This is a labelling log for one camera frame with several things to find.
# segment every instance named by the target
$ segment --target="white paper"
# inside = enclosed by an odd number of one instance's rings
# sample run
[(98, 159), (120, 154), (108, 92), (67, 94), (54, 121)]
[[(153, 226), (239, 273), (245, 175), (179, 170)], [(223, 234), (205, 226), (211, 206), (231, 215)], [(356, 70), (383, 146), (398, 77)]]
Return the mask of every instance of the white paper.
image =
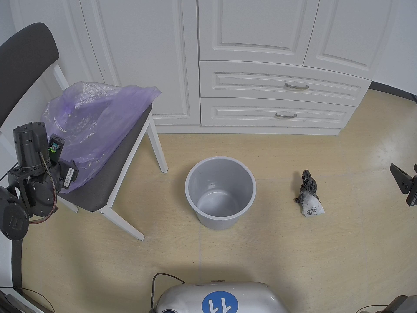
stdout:
[(320, 201), (314, 197), (310, 192), (303, 192), (304, 201), (303, 201), (303, 211), (301, 212), (305, 216), (317, 216), (324, 213), (323, 206), (321, 206)]

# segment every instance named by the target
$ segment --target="floor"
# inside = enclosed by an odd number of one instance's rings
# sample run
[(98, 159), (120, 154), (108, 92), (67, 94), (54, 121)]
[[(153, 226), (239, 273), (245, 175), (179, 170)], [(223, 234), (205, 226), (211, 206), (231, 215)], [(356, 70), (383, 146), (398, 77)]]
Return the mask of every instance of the floor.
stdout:
[[(406, 204), (389, 165), (415, 174), (416, 122), (414, 102), (369, 90), (337, 137), (160, 135), (167, 174), (145, 137), (114, 205), (145, 241), (60, 205), (29, 228), (23, 286), (61, 313), (148, 313), (157, 272), (188, 283), (264, 282), (292, 313), (355, 313), (415, 295), (417, 207)], [(257, 184), (253, 206), (224, 231), (202, 226), (184, 194), (192, 166), (215, 155), (242, 161)], [(293, 201), (305, 169), (324, 215), (306, 218)], [(161, 276), (156, 298), (175, 284)]]

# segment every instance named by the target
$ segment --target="drawer handle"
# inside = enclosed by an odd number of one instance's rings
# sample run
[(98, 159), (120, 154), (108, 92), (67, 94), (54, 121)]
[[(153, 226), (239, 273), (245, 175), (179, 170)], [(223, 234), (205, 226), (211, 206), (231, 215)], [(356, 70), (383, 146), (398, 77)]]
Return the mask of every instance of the drawer handle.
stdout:
[(299, 91), (304, 91), (306, 89), (309, 89), (309, 85), (305, 85), (305, 86), (292, 86), (290, 85), (288, 82), (285, 82), (285, 87), (291, 88), (291, 89), (297, 89)]
[(275, 114), (275, 117), (279, 117), (279, 118), (296, 118), (297, 117), (297, 114), (295, 113), (292, 116), (283, 116), (283, 115), (280, 115), (279, 113), (276, 113)]

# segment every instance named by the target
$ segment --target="white logo symbol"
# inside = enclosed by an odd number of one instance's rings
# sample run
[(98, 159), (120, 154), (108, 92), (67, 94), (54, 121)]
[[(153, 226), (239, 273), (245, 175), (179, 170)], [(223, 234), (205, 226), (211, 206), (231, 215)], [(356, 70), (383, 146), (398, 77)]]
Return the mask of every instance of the white logo symbol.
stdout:
[[(213, 307), (213, 300), (209, 300), (209, 306), (210, 306), (210, 313), (216, 313), (218, 311), (218, 307), (214, 308)], [(230, 310), (232, 307), (228, 306), (226, 307), (226, 300), (224, 298), (222, 298), (222, 309), (223, 309), (223, 313), (227, 313), (228, 310)]]

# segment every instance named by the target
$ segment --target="white drawer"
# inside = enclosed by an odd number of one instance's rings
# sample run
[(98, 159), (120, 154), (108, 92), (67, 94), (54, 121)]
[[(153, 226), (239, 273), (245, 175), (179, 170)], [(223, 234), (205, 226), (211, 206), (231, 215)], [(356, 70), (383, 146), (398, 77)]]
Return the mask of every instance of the white drawer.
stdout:
[[(291, 100), (201, 98), (201, 125), (344, 128), (355, 109), (340, 104)], [(293, 118), (276, 117), (276, 113)]]
[[(370, 84), (367, 79), (304, 66), (200, 61), (201, 97), (271, 98), (357, 107)], [(306, 85), (305, 90), (291, 88)]]

